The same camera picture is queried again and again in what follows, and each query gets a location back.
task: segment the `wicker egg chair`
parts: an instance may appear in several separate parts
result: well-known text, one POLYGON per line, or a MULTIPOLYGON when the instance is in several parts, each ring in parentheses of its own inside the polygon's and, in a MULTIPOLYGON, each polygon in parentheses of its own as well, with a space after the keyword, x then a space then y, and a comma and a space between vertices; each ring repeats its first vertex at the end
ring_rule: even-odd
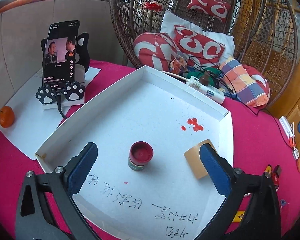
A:
POLYGON ((152 0, 110 0, 110 14, 118 40, 132 64, 143 64, 133 51, 133 41, 144 32, 160 32, 165 10, 200 26, 204 31, 234 36, 234 58, 253 66, 268 80, 268 106, 282 95, 296 64, 298 42, 295 17, 288 0, 224 0, 232 5, 225 24, 198 10, 190 0, 158 0, 161 12, 147 10, 152 0))

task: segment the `pink tablecloth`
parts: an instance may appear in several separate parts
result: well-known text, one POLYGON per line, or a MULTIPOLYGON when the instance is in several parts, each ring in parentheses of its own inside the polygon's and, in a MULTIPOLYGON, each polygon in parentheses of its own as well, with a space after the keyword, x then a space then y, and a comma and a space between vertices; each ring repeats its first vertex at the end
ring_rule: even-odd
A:
MULTIPOLYGON (((89 100, 134 69, 108 62, 91 61, 90 66, 101 68, 101 72, 88 85, 86 99, 89 100)), ((232 115, 234 134, 234 167, 242 168, 246 173, 262 174, 265 167, 280 164, 279 200, 289 204, 282 209, 282 233, 284 234, 298 218, 300 212, 300 173, 296 168, 291 149, 284 143, 274 119, 265 113, 254 116, 245 106, 229 98, 223 103, 232 115)), ((73 114, 79 106, 72 106, 67 116, 73 114)), ((37 161, 27 158, 10 143, 0 132, 0 222, 14 236, 15 213, 19 191, 27 171, 36 174, 43 171, 37 161)), ((60 228, 67 230, 53 198, 49 198, 52 211, 60 228)), ((244 199, 240 210, 244 210, 248 199, 244 199)), ((102 239, 116 238, 92 225, 102 239)))

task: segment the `phone holder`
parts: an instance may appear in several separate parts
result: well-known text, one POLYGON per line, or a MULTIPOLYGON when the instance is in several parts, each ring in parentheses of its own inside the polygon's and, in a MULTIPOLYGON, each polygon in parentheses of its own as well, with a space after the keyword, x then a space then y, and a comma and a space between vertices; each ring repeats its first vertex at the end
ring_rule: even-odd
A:
MULTIPOLYGON (((89 69, 90 56, 88 52, 88 40, 89 34, 82 33, 77 38, 76 54, 75 54, 75 66, 74 66, 74 82, 66 83, 63 90, 60 91, 64 98, 69 103, 62 103, 63 106, 80 105, 84 104, 84 92, 85 92, 85 73, 89 69)), ((41 40, 41 49, 43 56, 46 50, 47 39, 41 40)), ((40 86, 35 97, 43 105, 47 105, 45 108, 55 108, 57 92, 53 91, 50 85, 40 86)))

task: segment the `phone screen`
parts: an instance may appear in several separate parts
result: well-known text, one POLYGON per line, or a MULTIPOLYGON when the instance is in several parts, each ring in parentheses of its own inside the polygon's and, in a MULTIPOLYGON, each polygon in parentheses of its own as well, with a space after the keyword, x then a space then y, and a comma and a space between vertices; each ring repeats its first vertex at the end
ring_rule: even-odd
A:
POLYGON ((50 85, 53 90, 60 90, 64 88, 65 83, 74 82, 75 49, 79 26, 79 21, 50 25, 43 56, 43 86, 50 85))

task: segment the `red pillow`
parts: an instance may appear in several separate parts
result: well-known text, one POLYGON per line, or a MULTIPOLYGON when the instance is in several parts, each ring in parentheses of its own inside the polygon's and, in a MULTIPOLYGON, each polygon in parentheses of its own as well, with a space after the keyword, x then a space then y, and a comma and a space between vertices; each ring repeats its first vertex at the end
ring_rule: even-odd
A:
POLYGON ((231 4, 223 0, 191 0, 187 6, 188 9, 198 9, 206 14, 214 16, 225 24, 228 11, 231 4))
POLYGON ((134 40, 133 47, 142 64, 163 71, 169 71, 178 51, 172 39, 162 33, 142 33, 134 40))
MULTIPOLYGON (((261 75, 261 73, 253 67, 242 64, 243 68, 247 71, 249 76, 261 87, 264 93, 267 95, 268 100, 270 99, 270 87, 268 81, 261 75)), ((263 109, 266 107, 266 104, 263 106, 257 106, 256 109, 263 109)))
POLYGON ((225 49, 223 44, 180 25, 175 25, 174 28, 176 36, 173 41, 187 58, 191 57, 188 65, 195 67, 219 65, 219 58, 225 49))

